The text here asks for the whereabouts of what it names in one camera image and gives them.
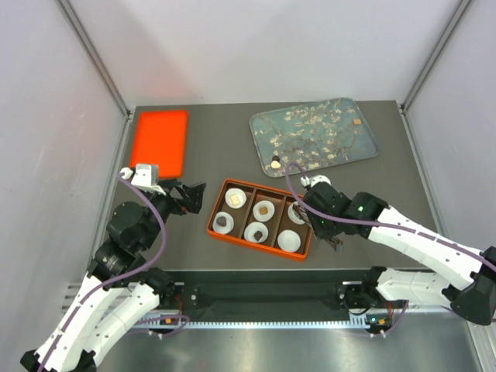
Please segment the metal tongs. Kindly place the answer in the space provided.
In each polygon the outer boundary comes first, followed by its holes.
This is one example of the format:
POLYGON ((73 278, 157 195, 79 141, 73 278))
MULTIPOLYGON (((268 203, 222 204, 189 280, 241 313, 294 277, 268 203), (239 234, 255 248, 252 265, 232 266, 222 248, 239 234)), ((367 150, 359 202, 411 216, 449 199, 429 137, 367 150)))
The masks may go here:
MULTIPOLYGON (((296 215, 298 221, 303 221, 308 226, 311 225, 307 212, 296 201, 292 204, 291 210, 296 215)), ((343 252, 343 241, 341 239, 334 236, 332 238, 324 238, 323 240, 327 242, 337 253, 343 252)))

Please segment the orange chocolate box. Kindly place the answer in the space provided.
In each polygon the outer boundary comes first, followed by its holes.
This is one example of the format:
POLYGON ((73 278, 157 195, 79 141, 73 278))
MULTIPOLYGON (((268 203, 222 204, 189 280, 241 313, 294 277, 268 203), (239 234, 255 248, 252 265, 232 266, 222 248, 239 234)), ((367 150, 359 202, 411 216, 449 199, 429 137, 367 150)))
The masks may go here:
POLYGON ((295 199, 288 191, 228 178, 224 181, 209 219, 208 234, 214 239, 220 239, 238 246, 259 250, 290 260, 303 261, 308 256, 312 241, 312 231, 307 225, 296 225, 288 218, 288 206, 294 201, 295 199), (230 188, 241 188, 245 191, 247 200, 242 208, 233 209, 226 204, 225 193, 230 188), (275 214, 268 222, 262 222, 268 228, 267 240, 264 243, 251 243, 244 239, 243 233, 250 223, 258 222, 253 216, 253 207, 257 202, 263 200, 268 200, 274 204, 275 214), (233 217, 234 228, 231 233, 223 235, 213 231, 212 223, 218 212, 227 212, 233 217), (284 252, 277 244, 279 233, 286 229, 295 231, 301 238, 301 246, 296 253, 284 252))

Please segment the dark square chocolate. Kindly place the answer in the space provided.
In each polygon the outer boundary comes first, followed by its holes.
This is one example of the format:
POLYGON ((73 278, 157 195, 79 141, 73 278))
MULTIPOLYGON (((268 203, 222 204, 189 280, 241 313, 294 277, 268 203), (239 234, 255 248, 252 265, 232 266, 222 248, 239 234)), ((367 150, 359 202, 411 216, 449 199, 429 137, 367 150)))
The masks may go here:
POLYGON ((256 241, 259 241, 259 240, 261 240, 261 238, 262 238, 263 236, 264 236, 264 235, 263 235, 263 233, 262 233, 261 231, 257 231, 257 232, 255 232, 255 233, 254 233, 253 238, 254 238, 256 241))

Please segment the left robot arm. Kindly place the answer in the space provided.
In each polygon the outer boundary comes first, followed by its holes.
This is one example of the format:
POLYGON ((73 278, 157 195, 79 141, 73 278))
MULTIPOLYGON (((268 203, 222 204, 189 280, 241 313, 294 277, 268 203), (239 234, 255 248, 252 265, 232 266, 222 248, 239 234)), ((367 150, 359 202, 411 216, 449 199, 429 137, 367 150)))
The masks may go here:
POLYGON ((156 239, 167 242, 170 215, 201 211, 206 184, 170 179, 149 191, 126 186, 142 201, 117 205, 66 314, 43 345, 22 356, 27 371, 95 371, 148 312, 174 303, 174 280, 142 253, 156 239))

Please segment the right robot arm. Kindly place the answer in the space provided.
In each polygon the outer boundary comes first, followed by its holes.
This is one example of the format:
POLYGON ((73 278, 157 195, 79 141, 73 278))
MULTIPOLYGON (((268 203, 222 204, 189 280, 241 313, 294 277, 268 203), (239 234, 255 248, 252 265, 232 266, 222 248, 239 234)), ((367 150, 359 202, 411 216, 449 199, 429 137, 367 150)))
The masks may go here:
POLYGON ((344 290, 342 304, 376 308, 410 301, 450 308, 459 317, 489 326, 495 314, 495 248, 470 248, 413 222, 384 200, 366 192, 349 199, 327 184, 308 190, 300 203, 317 238, 340 233, 387 246, 428 271, 372 267, 360 284, 344 290))

